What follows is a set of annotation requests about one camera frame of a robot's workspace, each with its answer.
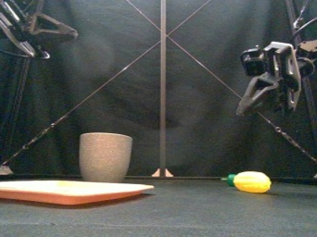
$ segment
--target gray cup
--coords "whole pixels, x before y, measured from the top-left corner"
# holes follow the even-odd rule
[[[81,135],[79,168],[83,181],[122,182],[131,158],[133,138],[105,132]]]

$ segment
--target toy lemon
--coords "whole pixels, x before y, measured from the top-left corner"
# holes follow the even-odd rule
[[[245,171],[240,174],[228,176],[228,184],[237,187],[241,191],[249,193],[265,193],[272,188],[271,178],[256,171]]]

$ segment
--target tray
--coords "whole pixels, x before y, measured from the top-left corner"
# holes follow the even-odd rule
[[[0,181],[0,198],[81,205],[125,198],[154,189],[151,185],[87,181]]]

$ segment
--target black backdrop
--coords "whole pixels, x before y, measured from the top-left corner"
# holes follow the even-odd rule
[[[149,176],[159,168],[161,1],[58,0],[43,12],[79,37],[50,48],[50,60],[31,61],[20,106],[14,102],[27,61],[0,56],[3,161],[106,83],[10,167],[15,173],[77,175],[79,135],[118,132],[134,138],[129,175]],[[166,25],[166,168],[186,177],[245,170],[312,177],[313,161],[265,119],[236,115],[250,80],[240,55],[271,41],[289,42],[285,2],[168,1]],[[0,44],[12,49],[6,39]],[[304,94],[296,113],[264,115],[316,154]]]

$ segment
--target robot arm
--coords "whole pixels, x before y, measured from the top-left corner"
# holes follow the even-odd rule
[[[250,81],[237,114],[254,114],[273,109],[295,111],[301,94],[301,78],[315,73],[317,41],[292,44],[272,42],[264,50],[245,51],[241,61]]]
[[[78,36],[75,29],[42,12],[26,14],[12,0],[0,0],[0,28],[27,57],[48,58],[43,46],[74,40]]]

